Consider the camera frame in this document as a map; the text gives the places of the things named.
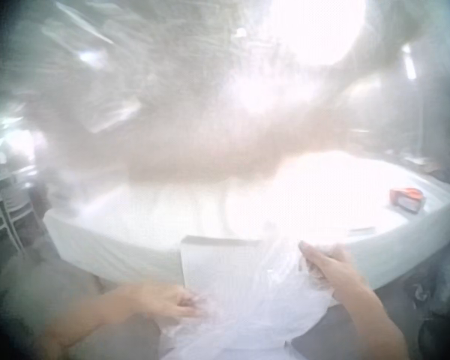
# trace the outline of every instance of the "red object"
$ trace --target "red object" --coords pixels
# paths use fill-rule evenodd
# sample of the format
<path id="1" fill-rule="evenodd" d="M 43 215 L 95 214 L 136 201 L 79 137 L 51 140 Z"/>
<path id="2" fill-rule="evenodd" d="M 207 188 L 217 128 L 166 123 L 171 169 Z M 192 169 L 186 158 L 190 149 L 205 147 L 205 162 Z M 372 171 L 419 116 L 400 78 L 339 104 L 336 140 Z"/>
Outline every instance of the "red object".
<path id="1" fill-rule="evenodd" d="M 395 188 L 390 190 L 390 203 L 402 209 L 418 214 L 425 197 L 419 189 L 414 187 Z"/>

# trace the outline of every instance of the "floor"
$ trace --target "floor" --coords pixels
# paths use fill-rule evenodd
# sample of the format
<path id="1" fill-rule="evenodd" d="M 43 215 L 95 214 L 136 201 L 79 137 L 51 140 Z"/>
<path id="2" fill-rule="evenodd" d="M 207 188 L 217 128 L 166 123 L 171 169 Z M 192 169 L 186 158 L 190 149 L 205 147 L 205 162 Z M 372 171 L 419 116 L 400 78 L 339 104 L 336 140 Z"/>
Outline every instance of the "floor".
<path id="1" fill-rule="evenodd" d="M 96 296 L 95 279 L 61 260 L 43 236 L 15 256 L 0 274 L 0 317 L 14 338 L 26 346 L 54 317 L 85 296 Z M 390 317 L 405 334 L 412 359 L 420 359 L 416 338 L 423 315 L 404 292 L 400 281 L 379 290 Z M 106 326 L 70 350 L 72 359 L 158 358 L 159 332 L 140 316 L 125 324 Z M 356 333 L 343 308 L 328 311 L 320 323 L 292 345 L 308 360 L 360 359 Z"/>

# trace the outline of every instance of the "white table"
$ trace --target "white table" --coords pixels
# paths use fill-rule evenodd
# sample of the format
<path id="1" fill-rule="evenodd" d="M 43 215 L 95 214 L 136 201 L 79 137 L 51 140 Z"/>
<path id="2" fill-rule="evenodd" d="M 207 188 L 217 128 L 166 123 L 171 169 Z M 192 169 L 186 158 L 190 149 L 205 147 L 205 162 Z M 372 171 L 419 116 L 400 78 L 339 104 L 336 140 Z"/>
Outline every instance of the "white table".
<path id="1" fill-rule="evenodd" d="M 394 187 L 421 189 L 421 213 L 391 207 Z M 273 227 L 292 242 L 345 243 L 376 289 L 450 241 L 450 185 L 332 152 L 291 159 L 268 179 L 124 185 L 78 217 L 52 209 L 44 222 L 64 260 L 115 282 L 182 282 L 186 235 L 261 239 Z"/>

